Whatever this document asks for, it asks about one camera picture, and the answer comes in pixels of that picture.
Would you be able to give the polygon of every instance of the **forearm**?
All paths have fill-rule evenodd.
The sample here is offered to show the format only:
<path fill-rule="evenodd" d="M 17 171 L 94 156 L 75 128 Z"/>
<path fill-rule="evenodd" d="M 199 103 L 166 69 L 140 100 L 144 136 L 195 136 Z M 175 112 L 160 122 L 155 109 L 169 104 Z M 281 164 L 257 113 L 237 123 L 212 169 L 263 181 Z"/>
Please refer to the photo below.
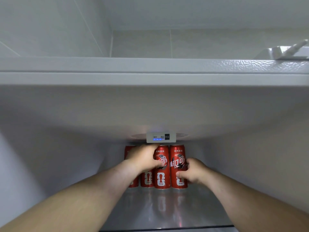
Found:
<path fill-rule="evenodd" d="M 97 232 L 138 174 L 135 166 L 125 160 L 37 204 L 2 227 L 0 232 Z"/>
<path fill-rule="evenodd" d="M 309 231 L 309 216 L 277 199 L 205 168 L 201 183 L 210 188 L 239 231 Z"/>

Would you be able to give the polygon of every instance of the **freezer compartment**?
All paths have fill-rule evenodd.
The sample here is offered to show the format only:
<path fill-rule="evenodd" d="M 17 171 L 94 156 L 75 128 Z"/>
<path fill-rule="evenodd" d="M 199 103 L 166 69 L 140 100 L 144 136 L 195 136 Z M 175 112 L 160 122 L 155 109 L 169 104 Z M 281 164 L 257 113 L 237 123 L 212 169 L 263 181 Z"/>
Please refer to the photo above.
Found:
<path fill-rule="evenodd" d="M 101 231 L 220 228 L 233 226 L 221 203 L 206 187 L 128 189 Z"/>

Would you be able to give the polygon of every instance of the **red soda can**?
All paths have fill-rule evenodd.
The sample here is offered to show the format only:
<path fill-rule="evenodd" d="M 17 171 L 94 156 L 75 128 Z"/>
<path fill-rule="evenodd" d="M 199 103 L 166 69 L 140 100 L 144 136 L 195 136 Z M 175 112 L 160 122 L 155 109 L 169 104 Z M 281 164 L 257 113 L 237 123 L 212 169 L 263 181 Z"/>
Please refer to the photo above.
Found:
<path fill-rule="evenodd" d="M 154 182 L 153 182 L 153 175 L 154 175 L 154 171 L 153 169 L 148 171 L 148 172 L 144 172 L 141 174 L 141 187 L 154 187 Z"/>
<path fill-rule="evenodd" d="M 184 145 L 171 145 L 170 146 L 170 159 L 171 159 L 171 182 L 172 187 L 176 189 L 184 189 L 188 187 L 188 180 L 176 177 L 176 172 L 186 171 L 186 153 Z"/>
<path fill-rule="evenodd" d="M 170 181 L 170 161 L 168 146 L 158 146 L 154 151 L 154 159 L 161 160 L 164 167 L 154 169 L 154 187 L 157 189 L 168 189 L 171 187 Z"/>
<path fill-rule="evenodd" d="M 136 146 L 126 146 L 125 147 L 125 159 L 129 153 L 129 151 L 134 148 Z M 131 184 L 129 185 L 129 188 L 133 188 L 133 187 L 138 187 L 138 176 L 136 177 L 136 179 L 134 179 Z"/>

